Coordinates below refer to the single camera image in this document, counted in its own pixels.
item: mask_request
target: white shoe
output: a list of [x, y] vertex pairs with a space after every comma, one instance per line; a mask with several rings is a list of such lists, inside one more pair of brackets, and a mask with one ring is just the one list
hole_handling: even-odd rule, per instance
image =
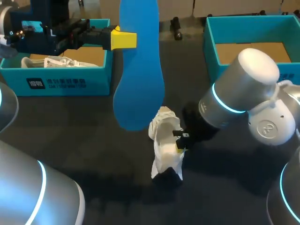
[[152, 165], [151, 178], [172, 168], [182, 177], [182, 160], [184, 151], [178, 150], [177, 137], [173, 136], [174, 130], [182, 130], [180, 119], [168, 107], [161, 107], [149, 125], [149, 137], [154, 140], [155, 159]]
[[24, 57], [21, 68], [59, 68], [59, 67], [98, 67], [92, 63], [78, 62], [61, 56], [48, 56], [43, 60], [31, 60]]

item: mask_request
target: blue shoe insole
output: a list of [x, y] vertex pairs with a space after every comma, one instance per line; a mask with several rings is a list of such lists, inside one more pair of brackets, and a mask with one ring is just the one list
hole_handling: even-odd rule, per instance
[[123, 75], [113, 110], [120, 127], [138, 131], [150, 124], [165, 96], [157, 0], [121, 0], [120, 29], [137, 33], [137, 48], [123, 50]]

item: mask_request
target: black floor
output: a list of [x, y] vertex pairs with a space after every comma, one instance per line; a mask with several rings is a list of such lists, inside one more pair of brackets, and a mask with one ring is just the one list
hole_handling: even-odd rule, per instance
[[[160, 43], [165, 105], [183, 105], [209, 88], [201, 40]], [[113, 90], [122, 72], [115, 53]], [[242, 118], [184, 159], [182, 184], [150, 178], [147, 130], [126, 132], [109, 97], [21, 97], [15, 123], [0, 139], [56, 168], [82, 187], [85, 225], [266, 225], [266, 195], [295, 150], [256, 142]]]

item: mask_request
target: teal box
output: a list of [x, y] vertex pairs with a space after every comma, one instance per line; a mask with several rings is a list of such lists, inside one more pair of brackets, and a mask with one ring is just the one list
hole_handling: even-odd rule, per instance
[[[110, 25], [110, 20], [95, 19], [90, 20], [90, 24], [96, 28], [104, 28]], [[20, 68], [22, 58], [29, 55], [19, 53], [12, 59], [3, 60], [0, 65], [0, 72], [7, 85], [17, 96], [107, 96], [110, 94], [113, 52], [105, 51], [102, 67]]]
[[281, 80], [300, 84], [300, 23], [294, 15], [208, 17], [203, 51], [214, 83], [229, 64], [219, 61], [216, 44], [282, 42], [291, 63], [277, 63]]

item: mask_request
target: logo on box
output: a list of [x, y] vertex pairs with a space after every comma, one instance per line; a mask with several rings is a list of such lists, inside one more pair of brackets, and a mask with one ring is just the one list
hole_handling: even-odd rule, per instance
[[26, 80], [31, 89], [45, 89], [45, 85], [41, 78], [27, 78]]

